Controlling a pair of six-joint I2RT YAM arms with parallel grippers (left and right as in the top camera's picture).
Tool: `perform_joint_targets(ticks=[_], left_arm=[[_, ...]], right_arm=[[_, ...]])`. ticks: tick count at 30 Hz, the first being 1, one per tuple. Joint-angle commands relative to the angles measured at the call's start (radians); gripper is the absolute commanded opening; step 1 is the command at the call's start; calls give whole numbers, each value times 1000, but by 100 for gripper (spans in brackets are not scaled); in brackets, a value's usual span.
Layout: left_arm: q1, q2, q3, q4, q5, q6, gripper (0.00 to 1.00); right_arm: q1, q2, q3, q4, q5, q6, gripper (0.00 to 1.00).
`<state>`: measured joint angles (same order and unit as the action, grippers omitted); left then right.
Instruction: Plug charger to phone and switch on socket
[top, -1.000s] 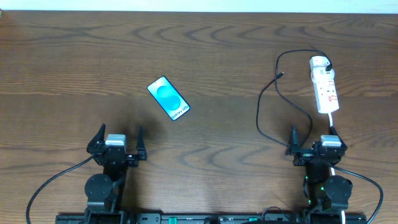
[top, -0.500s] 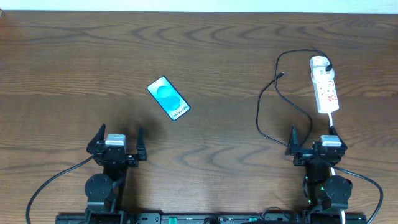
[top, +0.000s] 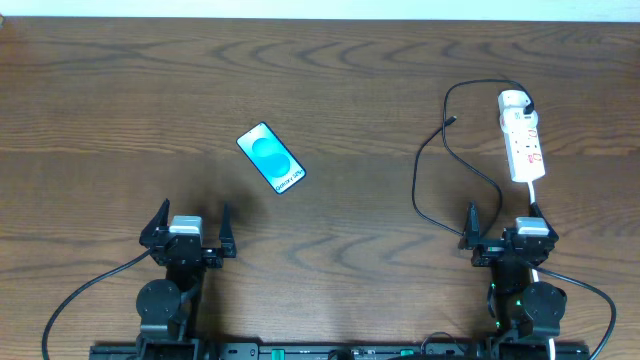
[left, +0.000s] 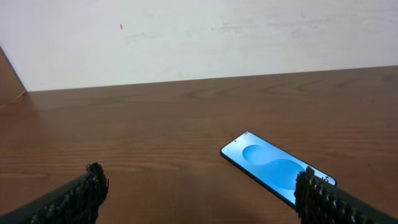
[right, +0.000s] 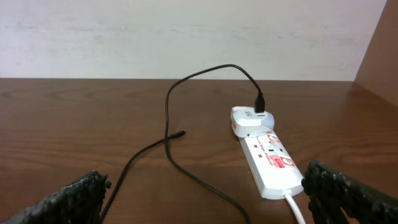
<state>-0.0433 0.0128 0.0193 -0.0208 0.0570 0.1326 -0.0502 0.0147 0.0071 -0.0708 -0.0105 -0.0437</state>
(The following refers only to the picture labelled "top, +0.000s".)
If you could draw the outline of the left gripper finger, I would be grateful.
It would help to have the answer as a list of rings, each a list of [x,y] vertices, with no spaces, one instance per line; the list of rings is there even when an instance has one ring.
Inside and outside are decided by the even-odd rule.
[[[144,239],[147,237],[153,237],[159,228],[167,226],[169,207],[170,207],[170,200],[165,199],[162,202],[156,214],[152,217],[152,219],[141,231],[141,234],[140,234],[141,239]]]
[[[231,227],[231,212],[227,204],[224,204],[222,221],[221,221],[218,238],[221,242],[221,246],[224,249],[235,248],[235,239],[234,239],[234,235]]]

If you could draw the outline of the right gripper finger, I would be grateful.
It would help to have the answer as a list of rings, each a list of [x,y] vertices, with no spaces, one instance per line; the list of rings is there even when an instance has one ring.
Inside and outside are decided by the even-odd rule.
[[[477,245],[481,239],[478,211],[476,204],[470,202],[467,208],[467,217],[462,233],[463,245]]]
[[[547,221],[547,219],[545,218],[545,216],[543,215],[539,205],[537,202],[533,202],[529,205],[529,215],[531,217],[535,217],[535,218],[540,218],[546,225],[547,229],[549,230],[550,233],[554,233],[555,230],[553,229],[552,225]]]

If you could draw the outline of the blue screen Galaxy smartphone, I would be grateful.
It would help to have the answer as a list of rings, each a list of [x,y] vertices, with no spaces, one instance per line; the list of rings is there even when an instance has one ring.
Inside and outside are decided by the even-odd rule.
[[[305,168],[265,122],[238,137],[236,144],[278,195],[307,175]]]

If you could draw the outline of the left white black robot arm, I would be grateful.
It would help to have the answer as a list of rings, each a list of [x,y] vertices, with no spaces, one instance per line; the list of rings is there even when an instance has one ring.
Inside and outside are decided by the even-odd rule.
[[[165,277],[148,282],[136,298],[140,334],[135,359],[209,359],[215,348],[195,335],[198,307],[205,273],[219,269],[227,258],[237,256],[228,207],[223,208],[218,247],[203,245],[202,218],[169,216],[165,200],[143,228],[139,243]]]

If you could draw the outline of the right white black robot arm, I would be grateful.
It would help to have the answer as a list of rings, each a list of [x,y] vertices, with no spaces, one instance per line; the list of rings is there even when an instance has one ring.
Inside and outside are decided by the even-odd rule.
[[[484,345],[488,359],[555,357],[553,339],[560,334],[567,296],[564,290],[536,279],[533,267],[548,259],[557,241],[557,233],[536,204],[499,238],[481,234],[477,208],[469,204],[458,247],[472,252],[474,267],[491,269],[488,308],[497,330]]]

